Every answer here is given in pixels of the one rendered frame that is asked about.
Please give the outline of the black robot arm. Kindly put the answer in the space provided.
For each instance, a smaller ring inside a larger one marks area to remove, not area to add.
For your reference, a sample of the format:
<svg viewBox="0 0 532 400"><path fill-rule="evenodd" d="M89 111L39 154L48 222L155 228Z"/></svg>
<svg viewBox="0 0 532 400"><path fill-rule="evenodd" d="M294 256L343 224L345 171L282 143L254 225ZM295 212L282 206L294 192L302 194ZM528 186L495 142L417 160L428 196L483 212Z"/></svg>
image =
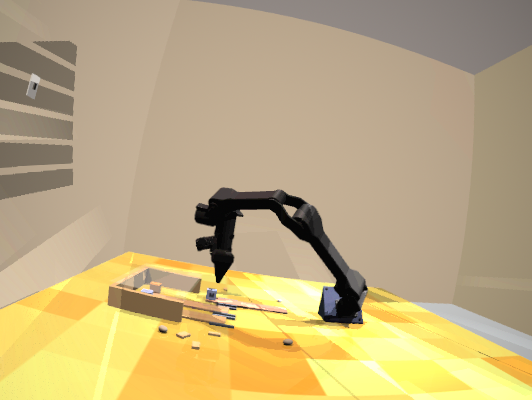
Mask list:
<svg viewBox="0 0 532 400"><path fill-rule="evenodd" d="M291 217L284 205L297 208ZM240 210L271 210L280 222L300 240L308 242L337 280L334 290L342 298L336 299L340 318L357 317L368 293L366 280L343 260L323 230L322 220L313 205L283 190L237 192L222 187L209 199L209 205L199 203L194 214L197 224L234 231Z"/></svg>

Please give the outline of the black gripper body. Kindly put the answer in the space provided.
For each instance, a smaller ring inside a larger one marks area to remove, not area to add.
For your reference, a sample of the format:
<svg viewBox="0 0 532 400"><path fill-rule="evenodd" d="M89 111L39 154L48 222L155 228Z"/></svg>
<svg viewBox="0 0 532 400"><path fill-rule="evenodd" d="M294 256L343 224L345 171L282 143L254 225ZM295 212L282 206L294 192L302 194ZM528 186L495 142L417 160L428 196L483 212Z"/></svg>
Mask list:
<svg viewBox="0 0 532 400"><path fill-rule="evenodd" d="M209 250L211 253L211 259L216 262L221 263L234 263L234 254L232 253L232 240L234 239L234 231L226 231L217 229L215 233L217 236L217 249L212 251L212 248Z"/></svg>

